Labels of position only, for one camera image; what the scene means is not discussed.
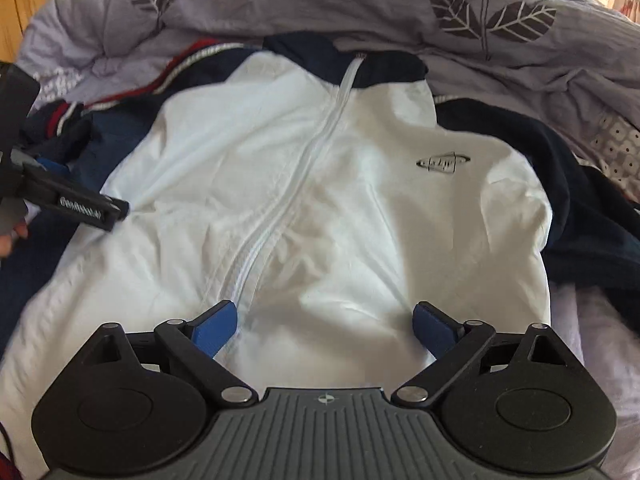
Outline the person's left hand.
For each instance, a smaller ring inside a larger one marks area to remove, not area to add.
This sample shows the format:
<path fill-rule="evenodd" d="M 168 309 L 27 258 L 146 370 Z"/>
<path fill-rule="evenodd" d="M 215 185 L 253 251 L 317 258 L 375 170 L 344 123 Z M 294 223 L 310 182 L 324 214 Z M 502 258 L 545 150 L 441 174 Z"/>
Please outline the person's left hand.
<path fill-rule="evenodd" d="M 25 220 L 18 222 L 9 233 L 0 236 L 0 259 L 8 258 L 18 240 L 26 240 L 28 237 L 28 223 Z"/>

